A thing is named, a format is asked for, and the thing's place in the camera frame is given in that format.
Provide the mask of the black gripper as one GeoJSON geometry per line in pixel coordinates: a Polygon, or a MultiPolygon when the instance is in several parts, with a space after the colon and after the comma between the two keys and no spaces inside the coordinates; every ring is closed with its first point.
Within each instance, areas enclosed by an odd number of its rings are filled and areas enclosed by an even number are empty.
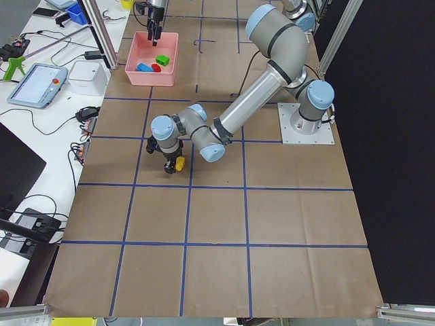
{"type": "Polygon", "coordinates": [[[157,46],[161,37],[161,28],[159,26],[164,18],[164,8],[155,5],[148,5],[147,8],[147,40],[152,40],[152,45],[157,46]]]}
{"type": "Polygon", "coordinates": [[[167,156],[166,159],[166,163],[164,165],[164,171],[165,173],[168,174],[172,174],[173,170],[175,170],[175,161],[176,161],[177,156],[167,156]]]}

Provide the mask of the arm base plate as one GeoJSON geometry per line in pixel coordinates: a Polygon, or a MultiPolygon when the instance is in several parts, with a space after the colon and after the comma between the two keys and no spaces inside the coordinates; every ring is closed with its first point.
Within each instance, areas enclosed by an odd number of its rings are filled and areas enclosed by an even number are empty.
{"type": "Polygon", "coordinates": [[[278,103],[281,142],[284,145],[334,145],[330,122],[305,120],[299,103],[278,103]]]}

